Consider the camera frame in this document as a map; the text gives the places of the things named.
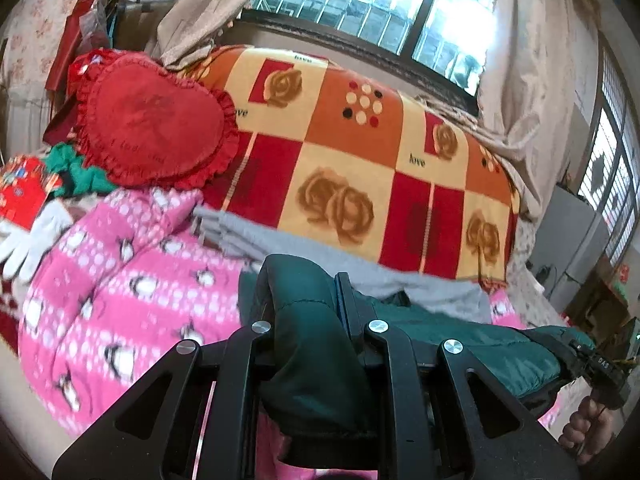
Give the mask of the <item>person's right hand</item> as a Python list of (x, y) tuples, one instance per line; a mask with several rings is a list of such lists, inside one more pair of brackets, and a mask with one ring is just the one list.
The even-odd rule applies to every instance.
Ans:
[(570, 415), (558, 442), (578, 466), (593, 460), (614, 440), (613, 413), (592, 394), (585, 396)]

